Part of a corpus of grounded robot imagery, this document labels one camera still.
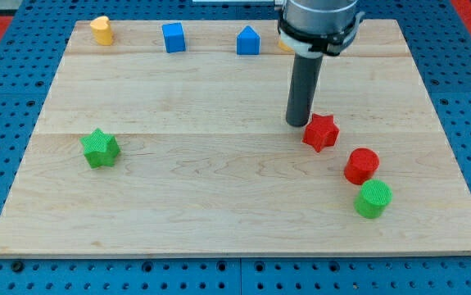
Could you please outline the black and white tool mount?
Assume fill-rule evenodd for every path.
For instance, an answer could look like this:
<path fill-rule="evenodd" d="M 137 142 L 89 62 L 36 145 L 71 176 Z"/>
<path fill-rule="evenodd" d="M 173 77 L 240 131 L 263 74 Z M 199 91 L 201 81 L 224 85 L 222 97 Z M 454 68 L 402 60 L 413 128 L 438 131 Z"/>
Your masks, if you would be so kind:
<path fill-rule="evenodd" d="M 283 16 L 279 17 L 277 28 L 282 42 L 297 55 L 336 57 L 353 43 L 364 16 L 363 11 L 357 12 L 344 30 L 334 34 L 311 34 L 300 31 L 284 20 Z"/>

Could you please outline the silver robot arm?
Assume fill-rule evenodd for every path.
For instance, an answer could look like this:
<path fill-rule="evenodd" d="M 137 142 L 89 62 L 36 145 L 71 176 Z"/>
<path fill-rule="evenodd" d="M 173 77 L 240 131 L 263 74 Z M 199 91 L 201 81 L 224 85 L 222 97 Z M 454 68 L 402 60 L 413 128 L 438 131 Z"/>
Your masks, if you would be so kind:
<path fill-rule="evenodd" d="M 278 19 L 280 40 L 294 51 L 286 121 L 307 124 L 325 56 L 336 57 L 356 38 L 365 14 L 358 0 L 286 0 Z"/>

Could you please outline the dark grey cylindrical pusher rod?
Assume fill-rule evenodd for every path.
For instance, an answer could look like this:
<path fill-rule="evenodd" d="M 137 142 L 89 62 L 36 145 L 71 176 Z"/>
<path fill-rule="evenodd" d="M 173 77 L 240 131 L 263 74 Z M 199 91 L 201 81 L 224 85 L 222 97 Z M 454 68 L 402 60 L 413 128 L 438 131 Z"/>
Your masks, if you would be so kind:
<path fill-rule="evenodd" d="M 286 121 L 293 127 L 305 126 L 309 120 L 322 60 L 295 54 L 286 110 Z"/>

